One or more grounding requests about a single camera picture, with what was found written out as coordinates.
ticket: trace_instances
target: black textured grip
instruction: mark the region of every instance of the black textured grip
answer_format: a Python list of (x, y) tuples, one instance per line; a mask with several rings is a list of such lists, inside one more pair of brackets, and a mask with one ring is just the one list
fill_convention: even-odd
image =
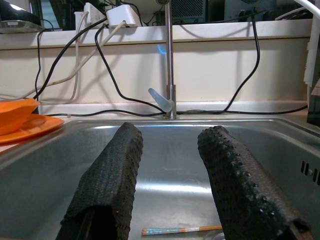
[(312, 239), (294, 236), (292, 228), (306, 233), (309, 227), (247, 147), (225, 128), (204, 130), (198, 150), (227, 240)]
[(142, 148), (141, 132), (124, 123), (81, 177), (57, 240), (128, 239)]

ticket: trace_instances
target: white wall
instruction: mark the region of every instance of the white wall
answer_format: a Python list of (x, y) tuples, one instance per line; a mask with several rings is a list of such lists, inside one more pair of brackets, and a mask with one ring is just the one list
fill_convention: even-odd
[(29, 0), (6, 0), (6, 1), (30, 12)]
[[(261, 40), (261, 62), (256, 74), (237, 100), (305, 100), (303, 83), (308, 38)], [(120, 89), (129, 97), (151, 101), (148, 88), (164, 92), (164, 44), (110, 45), (103, 51)], [(86, 56), (93, 46), (80, 48)], [(40, 83), (60, 48), (41, 50)], [(253, 40), (180, 42), (174, 44), (174, 76), (179, 102), (228, 101), (253, 69)], [(52, 81), (66, 77), (75, 64), (75, 49), (69, 49), (57, 65)], [(38, 70), (37, 50), (0, 50), (1, 93), (21, 95), (34, 86)], [(52, 86), (44, 98), (67, 98), (73, 83)], [(109, 74), (96, 54), (83, 68), (77, 103), (124, 102), (116, 93)]]

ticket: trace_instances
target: plug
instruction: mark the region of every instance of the plug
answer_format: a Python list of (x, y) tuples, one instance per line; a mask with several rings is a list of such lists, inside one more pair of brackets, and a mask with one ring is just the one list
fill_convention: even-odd
[[(86, 2), (85, 5), (84, 5), (84, 9), (83, 9), (84, 12), (88, 12), (88, 16), (85, 20), (85, 28), (86, 27), (89, 27), (90, 25), (98, 22), (99, 20), (101, 19), (104, 19), (106, 16), (100, 12), (97, 8), (95, 8), (95, 6), (93, 6), (91, 3), (89, 2)], [(99, 29), (101, 28), (101, 26), (103, 24), (108, 24), (108, 21), (105, 21), (97, 26), (94, 27), (94, 29)]]
[(107, 11), (106, 16), (108, 18), (109, 28), (115, 28), (122, 21), (125, 21), (129, 27), (142, 27), (139, 16), (128, 4), (123, 4)]

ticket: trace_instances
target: white shelf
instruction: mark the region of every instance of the white shelf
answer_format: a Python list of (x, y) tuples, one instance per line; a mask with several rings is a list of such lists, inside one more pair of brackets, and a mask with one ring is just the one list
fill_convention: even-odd
[[(261, 21), (257, 22), (260, 39), (309, 38), (311, 19)], [(90, 30), (82, 37), (81, 46), (94, 46), (95, 33)], [(103, 31), (105, 38), (110, 30)], [(61, 48), (75, 36), (75, 31), (44, 32), (41, 36), (41, 48)], [(174, 42), (205, 42), (249, 40), (254, 38), (250, 22), (208, 23), (173, 26)], [(122, 28), (107, 45), (164, 43), (164, 26), (146, 26)], [(37, 33), (0, 34), (0, 50), (37, 48)]]

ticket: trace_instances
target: sink basin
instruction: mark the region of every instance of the sink basin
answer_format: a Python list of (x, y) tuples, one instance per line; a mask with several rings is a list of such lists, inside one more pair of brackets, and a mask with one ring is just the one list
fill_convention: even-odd
[[(216, 125), (247, 145), (320, 239), (319, 134), (276, 118), (131, 122), (141, 130), (144, 147), (130, 240), (142, 239), (142, 228), (220, 224), (197, 146), (200, 132)], [(81, 175), (122, 123), (73, 121), (0, 155), (0, 238), (54, 240)], [(203, 240), (207, 234), (151, 238)]]

